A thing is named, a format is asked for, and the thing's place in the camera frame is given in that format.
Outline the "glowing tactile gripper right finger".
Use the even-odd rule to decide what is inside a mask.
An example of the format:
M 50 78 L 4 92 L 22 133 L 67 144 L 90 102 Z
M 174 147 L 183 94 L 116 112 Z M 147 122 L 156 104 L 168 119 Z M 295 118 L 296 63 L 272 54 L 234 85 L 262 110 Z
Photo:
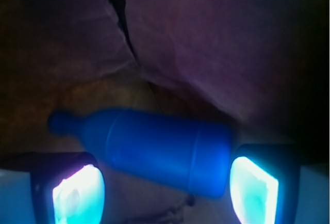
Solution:
M 240 146 L 229 190 L 240 223 L 329 223 L 329 162 L 295 145 Z

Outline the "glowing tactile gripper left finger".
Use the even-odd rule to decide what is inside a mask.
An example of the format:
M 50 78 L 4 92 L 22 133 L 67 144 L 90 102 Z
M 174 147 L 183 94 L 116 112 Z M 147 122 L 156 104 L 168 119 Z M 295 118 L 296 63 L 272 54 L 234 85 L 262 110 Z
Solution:
M 90 153 L 1 154 L 1 223 L 100 223 L 104 203 Z

